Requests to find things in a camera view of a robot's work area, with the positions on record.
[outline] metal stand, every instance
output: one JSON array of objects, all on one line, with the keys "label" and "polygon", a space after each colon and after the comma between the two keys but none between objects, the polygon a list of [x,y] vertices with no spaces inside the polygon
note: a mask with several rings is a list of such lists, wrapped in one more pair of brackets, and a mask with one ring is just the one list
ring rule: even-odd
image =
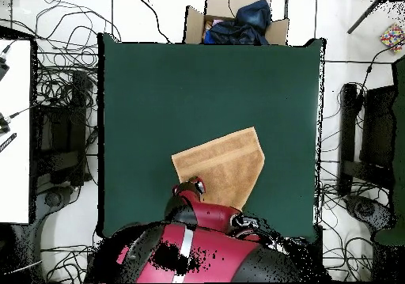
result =
[{"label": "metal stand", "polygon": [[348,34],[351,34],[362,22],[363,20],[370,15],[370,13],[381,3],[384,2],[402,2],[404,0],[374,0],[374,2],[370,5],[370,7],[358,18],[356,22],[354,22],[354,25],[350,27],[350,29],[347,31]]}]

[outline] black border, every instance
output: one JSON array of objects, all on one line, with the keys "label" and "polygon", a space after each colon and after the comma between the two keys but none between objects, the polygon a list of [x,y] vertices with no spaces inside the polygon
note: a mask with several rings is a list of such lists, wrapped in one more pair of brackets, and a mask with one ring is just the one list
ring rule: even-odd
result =
[{"label": "black border", "polygon": [[[29,40],[31,45],[30,53],[30,69],[31,69],[31,79],[29,83],[30,96],[29,96],[29,106],[33,106],[36,102],[36,82],[38,78],[38,45],[36,44],[35,37],[25,32],[20,32],[18,30],[10,29],[7,27],[0,26],[0,39],[6,40]],[[28,190],[28,223],[32,224],[36,219],[36,122],[34,121],[34,111],[30,109],[29,111],[29,190]]]},{"label": "black border", "polygon": [[104,229],[104,34],[97,33],[98,69],[97,69],[97,100],[98,100],[98,218],[96,224],[97,236],[105,238]]}]

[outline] white floor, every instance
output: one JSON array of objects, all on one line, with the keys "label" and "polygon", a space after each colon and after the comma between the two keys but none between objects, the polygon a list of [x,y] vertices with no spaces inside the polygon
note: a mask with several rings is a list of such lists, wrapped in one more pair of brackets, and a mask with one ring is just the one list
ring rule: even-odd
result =
[{"label": "white floor", "polygon": [[[156,41],[165,43],[165,38],[157,32],[156,20],[153,12],[139,0],[63,0],[77,5],[83,5],[97,11],[107,20],[113,19],[119,30],[122,41]],[[187,5],[195,7],[200,12],[204,8],[204,0],[149,0],[150,5],[156,10],[159,17],[161,31],[171,42],[181,42],[184,31],[184,14]],[[372,0],[289,0],[288,14],[290,18],[290,29],[288,33],[288,44],[304,45],[314,36],[323,37],[327,40],[326,60],[329,61],[360,61],[369,62],[373,56],[384,45],[379,41],[379,35],[397,22],[404,27],[402,6],[385,4],[367,19],[351,34],[347,34],[349,27],[360,17],[363,11],[371,4]],[[13,19],[25,23],[28,27],[35,29],[36,15],[51,5],[44,0],[14,0]],[[271,0],[273,20],[282,19],[284,15],[284,0]],[[38,21],[37,31],[41,36],[49,36],[56,27],[59,19],[64,13],[76,10],[58,7],[53,9]],[[105,23],[99,17],[91,16],[93,30],[103,32]],[[90,27],[89,19],[83,14],[65,17],[61,25],[51,36],[54,40],[68,41],[69,35],[75,27],[85,25]],[[14,28],[24,31],[24,28],[14,24]],[[107,32],[112,32],[111,25],[107,24]],[[79,28],[71,39],[72,43],[82,44],[87,39],[89,31]],[[96,38],[91,35],[91,41],[96,43]],[[45,51],[52,51],[49,44],[43,41],[39,45]],[[394,55],[391,51],[381,54],[378,62],[394,62],[403,53]],[[344,83],[355,81],[363,82],[366,63],[344,63],[327,62],[324,67],[324,117],[333,115],[339,109],[336,102],[337,94]],[[392,84],[392,71],[389,65],[376,64],[369,75],[366,86],[368,89]],[[339,129],[339,116],[324,120],[322,137],[335,133]],[[339,142],[339,136],[334,135],[324,141],[322,150],[333,150]],[[97,152],[97,144],[89,153]],[[322,160],[337,161],[338,150],[322,153]],[[97,181],[97,158],[89,157],[89,165],[93,176]],[[336,163],[323,163],[323,168],[336,173]],[[322,171],[321,178],[324,183],[332,183],[325,179],[333,179],[333,176]],[[365,226],[351,218],[344,209],[336,206],[333,210],[325,207],[323,212],[325,229],[330,229],[327,224],[335,227],[335,230],[342,236],[343,242],[351,237],[363,236],[369,238]],[[92,243],[94,227],[97,223],[97,186],[94,182],[88,182],[81,190],[79,200],[66,207],[57,214],[53,214],[47,220],[43,232],[43,248],[57,246],[71,246],[75,244]],[[340,248],[339,238],[333,230],[324,231],[324,251],[332,248]],[[355,241],[348,248],[355,256],[366,255],[371,257],[371,247],[361,241]],[[44,268],[49,271],[56,264],[59,255],[47,253],[44,255]],[[337,259],[325,259],[325,266],[338,266],[343,262],[342,251],[335,254],[329,252],[325,256],[335,256]],[[345,271],[330,271],[335,279],[343,280],[346,277]],[[60,278],[66,278],[66,274],[58,271]],[[368,271],[361,271],[361,279],[369,279]]]}]

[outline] white table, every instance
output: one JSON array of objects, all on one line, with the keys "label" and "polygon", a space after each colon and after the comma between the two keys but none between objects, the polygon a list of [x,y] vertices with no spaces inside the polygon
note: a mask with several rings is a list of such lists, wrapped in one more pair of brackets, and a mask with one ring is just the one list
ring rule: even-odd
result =
[{"label": "white table", "polygon": [[[11,41],[0,40],[0,51]],[[6,57],[9,70],[0,81],[0,112],[4,116],[28,108],[30,56],[28,40],[11,45]],[[0,153],[0,222],[28,223],[29,194],[29,111],[9,124],[10,132],[0,136],[2,144],[12,133],[17,137]]]}]

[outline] brown towel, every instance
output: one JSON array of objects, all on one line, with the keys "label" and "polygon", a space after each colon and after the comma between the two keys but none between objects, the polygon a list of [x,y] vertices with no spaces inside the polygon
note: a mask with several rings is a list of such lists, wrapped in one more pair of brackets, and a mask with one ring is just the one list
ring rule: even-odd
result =
[{"label": "brown towel", "polygon": [[264,165],[255,128],[217,138],[172,155],[179,181],[202,178],[207,203],[242,210]]}]

